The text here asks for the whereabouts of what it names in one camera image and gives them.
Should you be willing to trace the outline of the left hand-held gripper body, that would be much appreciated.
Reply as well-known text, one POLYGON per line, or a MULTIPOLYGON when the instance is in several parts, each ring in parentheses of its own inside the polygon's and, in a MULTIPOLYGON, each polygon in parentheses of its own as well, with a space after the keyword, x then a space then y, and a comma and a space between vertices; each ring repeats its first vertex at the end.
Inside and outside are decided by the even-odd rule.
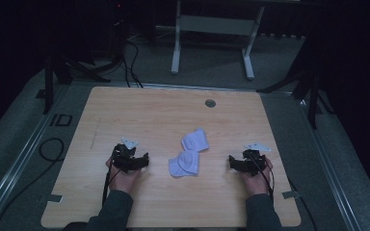
POLYGON ((135 157, 138 144, 137 141, 122 138, 121 143, 118 143, 113 149, 112 164, 125 173, 143 168, 144 160, 135 157))

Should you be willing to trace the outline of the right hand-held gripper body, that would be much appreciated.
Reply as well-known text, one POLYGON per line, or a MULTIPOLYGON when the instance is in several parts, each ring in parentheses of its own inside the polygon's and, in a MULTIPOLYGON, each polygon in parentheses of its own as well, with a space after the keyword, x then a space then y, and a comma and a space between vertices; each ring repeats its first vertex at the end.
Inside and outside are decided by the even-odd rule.
POLYGON ((261 173, 268 166, 266 156, 262 155, 261 151, 270 151, 270 148, 257 142, 247 144, 242 152, 244 160, 237 163, 236 169, 251 176, 261 173))

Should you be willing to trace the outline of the white sock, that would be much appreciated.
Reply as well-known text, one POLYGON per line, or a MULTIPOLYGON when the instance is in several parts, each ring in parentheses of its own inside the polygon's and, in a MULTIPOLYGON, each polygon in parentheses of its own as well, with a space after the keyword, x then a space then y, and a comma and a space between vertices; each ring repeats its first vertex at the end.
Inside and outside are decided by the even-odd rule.
POLYGON ((169 173, 172 177, 198 175, 199 154, 196 151, 183 151, 169 159, 169 173))
POLYGON ((200 152, 209 148, 209 143, 206 138, 205 131, 201 128, 194 132, 185 135, 181 141, 185 150, 200 152))

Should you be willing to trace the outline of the person's left hand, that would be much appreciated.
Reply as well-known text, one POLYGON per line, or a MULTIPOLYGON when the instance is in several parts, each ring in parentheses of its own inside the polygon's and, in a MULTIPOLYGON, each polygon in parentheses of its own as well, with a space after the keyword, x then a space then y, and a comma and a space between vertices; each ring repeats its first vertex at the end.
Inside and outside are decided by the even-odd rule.
POLYGON ((141 172, 139 170, 134 170, 128 173, 122 172, 112 164, 111 159, 106 162, 106 166, 110 169, 110 177, 107 180, 107 187, 111 191, 131 193, 137 179, 141 176, 141 172))

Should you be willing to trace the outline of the person's right hand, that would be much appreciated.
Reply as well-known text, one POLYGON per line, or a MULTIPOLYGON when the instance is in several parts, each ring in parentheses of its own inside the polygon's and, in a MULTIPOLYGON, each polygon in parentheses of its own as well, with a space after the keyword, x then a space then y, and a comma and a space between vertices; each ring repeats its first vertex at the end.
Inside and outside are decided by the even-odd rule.
POLYGON ((263 170, 263 172, 255 176, 251 176, 249 173, 239 174, 239 176, 245 183, 249 196, 270 193, 270 172, 273 168, 273 164, 269 159, 266 160, 266 164, 267 166, 263 170))

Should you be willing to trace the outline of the black tripod stand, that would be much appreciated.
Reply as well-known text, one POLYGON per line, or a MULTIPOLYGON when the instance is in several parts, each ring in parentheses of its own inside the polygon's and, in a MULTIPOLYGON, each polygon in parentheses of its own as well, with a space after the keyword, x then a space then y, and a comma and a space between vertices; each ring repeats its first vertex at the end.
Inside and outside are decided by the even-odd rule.
POLYGON ((319 93, 321 80, 315 64, 306 64, 303 66, 292 64, 283 80, 267 88, 259 89, 257 92, 271 93, 293 82, 297 82, 297 86, 292 91, 292 96, 295 99, 304 100, 309 95, 307 120, 311 127, 316 129, 316 114, 319 108, 318 101, 321 101, 329 113, 333 114, 333 110, 327 105, 319 93))
POLYGON ((118 61, 112 60, 106 65, 88 68, 62 53, 48 55, 44 63, 44 89, 37 94, 37 98, 44 100, 43 114, 47 115, 54 105, 54 74, 59 74, 60 81, 68 85, 71 83, 72 77, 67 69, 72 67, 80 71, 83 76, 90 77, 97 82, 110 83, 109 79, 99 76, 99 73, 115 67, 118 63, 118 61))

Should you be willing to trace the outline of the metal floor rail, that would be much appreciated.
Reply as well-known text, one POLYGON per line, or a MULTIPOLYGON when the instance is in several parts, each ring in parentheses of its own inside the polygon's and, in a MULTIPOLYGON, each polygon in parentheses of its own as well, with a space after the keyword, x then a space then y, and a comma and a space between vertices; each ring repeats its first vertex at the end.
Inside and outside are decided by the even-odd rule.
POLYGON ((22 146, 22 149, 19 151, 6 174, 3 176, 0 182, 0 215, 21 173, 24 168, 26 168, 26 165, 38 146, 43 133, 48 127, 49 121, 54 115, 54 110, 61 102, 68 89, 69 86, 61 85, 58 87, 58 90, 54 94, 54 101, 51 108, 45 115, 40 117, 39 123, 34 127, 33 133, 28 137, 28 140, 22 146))
POLYGON ((326 176, 332 196, 334 197, 334 200, 337 204, 341 216, 343 217, 348 231, 361 231, 354 210, 351 206, 350 201, 348 200, 347 194, 345 194, 344 192, 342 184, 339 181, 337 172, 332 165, 330 156, 328 155, 327 149, 320 137, 320 134, 318 130, 314 129, 307 120, 309 104, 306 103, 304 99, 299 99, 297 105, 300 108, 300 114, 302 118, 305 120, 305 125, 309 130, 309 134, 315 146, 321 168, 326 176))

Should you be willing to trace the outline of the white metal desk frame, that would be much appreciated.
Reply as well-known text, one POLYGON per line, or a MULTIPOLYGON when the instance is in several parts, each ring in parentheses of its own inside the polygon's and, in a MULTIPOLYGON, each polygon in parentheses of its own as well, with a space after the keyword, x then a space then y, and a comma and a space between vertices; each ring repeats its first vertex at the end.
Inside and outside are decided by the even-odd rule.
POLYGON ((180 37, 182 32, 199 32, 210 34, 224 34, 234 36, 246 36, 249 38, 248 44, 241 50, 243 64, 245 68, 246 78, 254 79, 254 71, 251 63, 251 50, 261 19, 265 11, 264 7, 259 7, 254 20, 251 19, 236 19, 236 18, 221 18, 210 16, 198 16, 191 14, 183 14, 181 12, 182 0, 176 0, 175 12, 175 38, 174 49, 172 55, 171 73, 179 72, 181 43, 180 37))

